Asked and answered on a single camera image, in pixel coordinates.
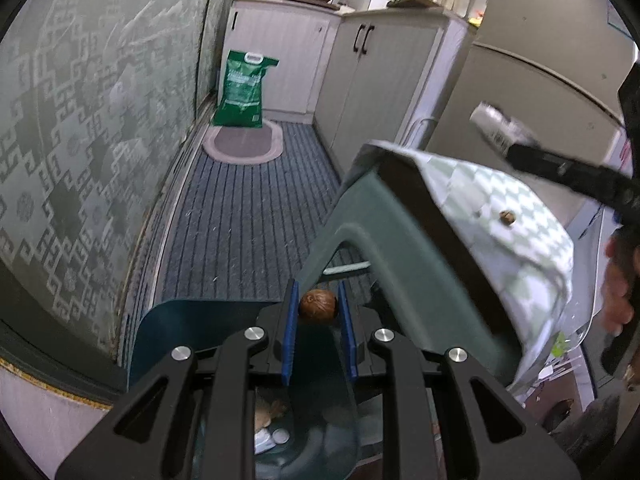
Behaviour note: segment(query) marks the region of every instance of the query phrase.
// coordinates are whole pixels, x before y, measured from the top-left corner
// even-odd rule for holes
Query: hand
[[[610,238],[605,247],[605,254],[612,258],[616,253],[616,239]],[[640,248],[634,251],[634,269],[640,275]],[[600,317],[604,329],[613,335],[620,335],[622,326],[631,321],[634,310],[628,301],[629,283],[625,276],[613,260],[609,260],[604,273],[604,283],[602,284],[602,316]]]

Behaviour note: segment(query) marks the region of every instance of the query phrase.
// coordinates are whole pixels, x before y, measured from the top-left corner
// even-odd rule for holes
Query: blue gripper pad
[[[282,338],[282,383],[289,386],[293,371],[293,353],[296,347],[296,328],[298,327],[298,304],[300,303],[300,286],[293,282],[287,311],[287,324]]]
[[[358,363],[356,360],[356,338],[353,333],[353,323],[347,301],[347,291],[344,282],[338,285],[338,313],[340,315],[340,330],[342,332],[342,352],[347,367],[347,375],[351,381],[358,378]]]

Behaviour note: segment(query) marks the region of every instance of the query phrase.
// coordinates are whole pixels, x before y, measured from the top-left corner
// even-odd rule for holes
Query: green plastic stool
[[[489,330],[465,286],[375,168],[335,203],[296,277],[300,290],[327,279],[324,270],[343,243],[369,261],[394,317],[416,346],[438,353],[461,346],[502,384],[513,381],[522,357],[514,333]]]

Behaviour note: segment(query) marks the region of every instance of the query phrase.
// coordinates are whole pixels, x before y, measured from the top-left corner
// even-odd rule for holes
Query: cabinet door
[[[267,110],[306,113],[329,19],[286,8],[276,10],[274,6],[232,8],[229,18],[232,27],[227,30],[225,63],[230,50],[258,52],[279,60],[262,80],[262,106]]]
[[[393,142],[438,37],[438,28],[373,23],[360,57],[332,152],[346,172],[369,139]]]
[[[347,20],[338,27],[315,113],[318,133],[327,146],[334,142],[335,133],[338,130],[349,85],[358,65],[359,47],[364,39],[366,26],[366,23],[354,19]],[[360,31],[358,51],[354,52],[358,31]]]

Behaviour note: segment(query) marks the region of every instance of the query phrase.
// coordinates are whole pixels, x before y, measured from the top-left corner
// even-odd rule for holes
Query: person
[[[620,241],[612,237],[605,248],[609,261],[601,290],[603,305],[599,315],[603,328],[613,335],[619,335],[623,325],[634,316],[628,301],[632,284],[612,259],[617,243]],[[634,269],[640,276],[640,248],[636,248],[633,258]],[[640,377],[640,362],[632,362],[632,368],[637,368],[636,376]],[[639,405],[640,388],[630,384],[620,393],[594,400],[580,418],[565,420],[551,435],[574,460],[581,474],[588,475],[610,453]]]

